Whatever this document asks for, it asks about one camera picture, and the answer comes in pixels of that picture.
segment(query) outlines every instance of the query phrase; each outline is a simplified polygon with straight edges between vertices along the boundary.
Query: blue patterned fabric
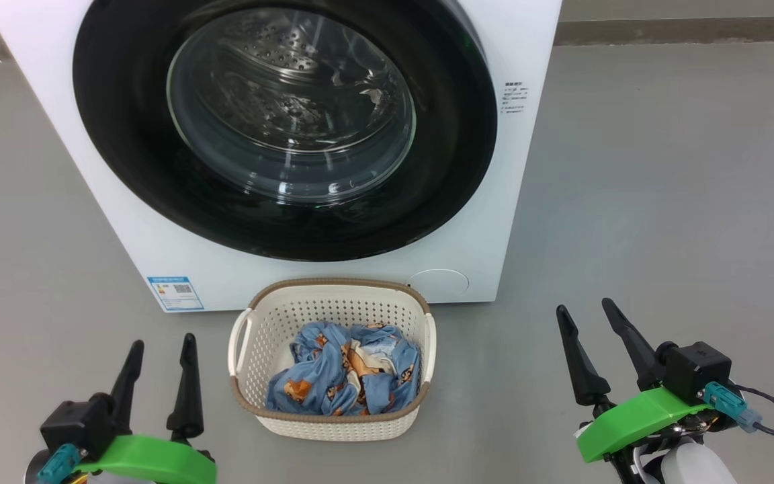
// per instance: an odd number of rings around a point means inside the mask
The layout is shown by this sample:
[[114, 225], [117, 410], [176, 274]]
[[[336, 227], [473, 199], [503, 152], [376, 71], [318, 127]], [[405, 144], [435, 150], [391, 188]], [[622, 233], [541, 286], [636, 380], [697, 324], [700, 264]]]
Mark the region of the blue patterned fabric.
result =
[[271, 378], [265, 407], [302, 415], [374, 415], [417, 397], [420, 350], [393, 325], [307, 323], [292, 342], [295, 365]]

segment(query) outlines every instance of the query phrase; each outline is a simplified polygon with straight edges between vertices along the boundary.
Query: green mount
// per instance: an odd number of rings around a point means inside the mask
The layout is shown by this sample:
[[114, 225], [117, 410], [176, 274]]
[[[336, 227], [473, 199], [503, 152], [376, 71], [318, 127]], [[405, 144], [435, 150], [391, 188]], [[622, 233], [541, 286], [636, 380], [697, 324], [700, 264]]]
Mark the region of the green mount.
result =
[[706, 404], [692, 407], [664, 388], [650, 389], [597, 417], [578, 436], [578, 449], [584, 462], [596, 462], [605, 454], [708, 408]]
[[79, 472], [103, 471], [163, 484], [216, 484], [217, 465], [195, 448], [147, 435], [122, 435]]

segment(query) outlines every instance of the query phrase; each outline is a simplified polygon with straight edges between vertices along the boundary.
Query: washing machine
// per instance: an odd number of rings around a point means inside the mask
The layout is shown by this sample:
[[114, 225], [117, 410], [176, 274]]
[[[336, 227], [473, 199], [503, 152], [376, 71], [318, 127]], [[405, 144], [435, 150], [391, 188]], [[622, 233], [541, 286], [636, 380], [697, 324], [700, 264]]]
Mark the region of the washing machine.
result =
[[0, 0], [0, 33], [164, 311], [321, 276], [470, 303], [497, 296], [559, 9]]

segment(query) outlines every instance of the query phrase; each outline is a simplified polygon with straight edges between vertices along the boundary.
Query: label sticker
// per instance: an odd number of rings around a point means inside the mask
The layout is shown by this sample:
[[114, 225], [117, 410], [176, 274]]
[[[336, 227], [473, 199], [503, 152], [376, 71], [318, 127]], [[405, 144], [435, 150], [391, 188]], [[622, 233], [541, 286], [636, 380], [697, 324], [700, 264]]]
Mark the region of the label sticker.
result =
[[148, 278], [148, 283], [167, 311], [205, 309], [188, 278]]
[[529, 88], [523, 82], [506, 83], [501, 97], [501, 114], [516, 114], [525, 112]]

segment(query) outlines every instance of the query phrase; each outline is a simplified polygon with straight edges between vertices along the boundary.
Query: washing machine door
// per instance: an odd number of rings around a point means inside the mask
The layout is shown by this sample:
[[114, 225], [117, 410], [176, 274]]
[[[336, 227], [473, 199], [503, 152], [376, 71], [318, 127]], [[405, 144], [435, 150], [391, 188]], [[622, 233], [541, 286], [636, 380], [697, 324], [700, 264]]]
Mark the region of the washing machine door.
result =
[[267, 257], [368, 257], [438, 229], [488, 168], [497, 103], [452, 12], [97, 0], [77, 105], [121, 181], [184, 229]]

